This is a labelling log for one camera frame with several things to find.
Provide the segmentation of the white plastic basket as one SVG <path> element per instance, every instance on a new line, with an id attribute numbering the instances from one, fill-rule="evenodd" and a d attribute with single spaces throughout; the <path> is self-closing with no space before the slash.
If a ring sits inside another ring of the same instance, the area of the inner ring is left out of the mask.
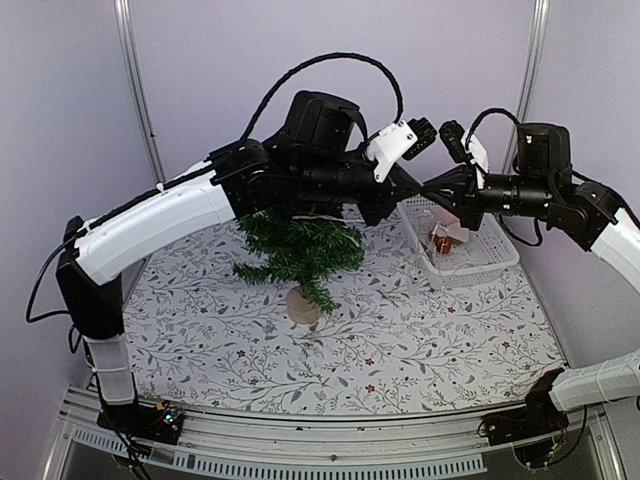
<path id="1" fill-rule="evenodd" d="M 519 263 L 518 251 L 491 215 L 483 218 L 477 231 L 470 230 L 468 242 L 452 240 L 450 254 L 442 255 L 433 239 L 448 237 L 446 226 L 460 223 L 456 217 L 427 199 L 416 207 L 398 206 L 397 213 L 414 253 L 414 279 L 424 279 L 435 289 L 488 283 Z"/>

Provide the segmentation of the small green christmas tree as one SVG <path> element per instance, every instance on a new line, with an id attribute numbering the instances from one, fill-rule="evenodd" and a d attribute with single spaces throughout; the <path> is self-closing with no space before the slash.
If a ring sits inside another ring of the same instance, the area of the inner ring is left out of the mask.
<path id="1" fill-rule="evenodd" d="M 326 282 L 341 271 L 357 271 L 364 262 L 360 230 L 339 207 L 320 215 L 289 216 L 275 208 L 238 221 L 251 254 L 260 265 L 236 263 L 233 272 L 249 285 L 291 283 L 286 296 L 290 319 L 313 325 L 337 304 Z"/>

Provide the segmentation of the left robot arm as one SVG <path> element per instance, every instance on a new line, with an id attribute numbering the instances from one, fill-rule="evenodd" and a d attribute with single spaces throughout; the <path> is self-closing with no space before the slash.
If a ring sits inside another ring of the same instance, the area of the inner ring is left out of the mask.
<path id="1" fill-rule="evenodd" d="M 314 91 L 298 92 L 283 125 L 263 141 L 249 132 L 101 217 L 72 218 L 49 256 L 64 314 L 87 343 L 99 395 L 128 434 L 148 426 L 139 405 L 124 338 L 122 272 L 187 235 L 270 207 L 356 205 L 369 225 L 420 190 L 402 167 L 437 136 L 425 119 L 397 115 L 365 132 L 357 104 Z"/>

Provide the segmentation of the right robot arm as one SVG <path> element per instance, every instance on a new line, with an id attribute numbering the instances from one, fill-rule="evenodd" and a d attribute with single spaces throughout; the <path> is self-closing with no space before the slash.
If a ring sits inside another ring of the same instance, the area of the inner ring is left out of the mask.
<path id="1" fill-rule="evenodd" d="M 611 187 L 574 171 L 569 132 L 554 124 L 516 121 L 513 171 L 490 173 L 475 130 L 493 112 L 481 112 L 470 129 L 455 121 L 440 127 L 439 137 L 457 166 L 426 182 L 423 196 L 470 230 L 479 228 L 485 214 L 527 217 L 536 230 L 558 229 L 637 288 L 639 220 L 628 203 Z M 531 387 L 517 427 L 537 436 L 556 414 L 638 394 L 637 351 L 583 368 L 557 369 Z"/>

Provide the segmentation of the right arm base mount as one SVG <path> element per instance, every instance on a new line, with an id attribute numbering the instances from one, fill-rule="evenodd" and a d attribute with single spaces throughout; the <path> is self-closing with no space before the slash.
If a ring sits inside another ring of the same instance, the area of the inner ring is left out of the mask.
<path id="1" fill-rule="evenodd" d="M 511 444 L 516 460 L 525 468 L 549 467 L 565 441 L 566 413 L 536 413 L 526 406 L 482 417 L 476 433 L 490 446 Z"/>

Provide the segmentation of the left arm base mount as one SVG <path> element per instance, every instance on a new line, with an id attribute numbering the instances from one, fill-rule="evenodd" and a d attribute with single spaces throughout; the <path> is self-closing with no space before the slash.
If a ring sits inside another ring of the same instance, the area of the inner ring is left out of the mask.
<path id="1" fill-rule="evenodd" d="M 177 445 L 184 423 L 184 410 L 164 401 L 154 406 L 135 401 L 128 405 L 102 403 L 97 425 L 123 436 Z"/>

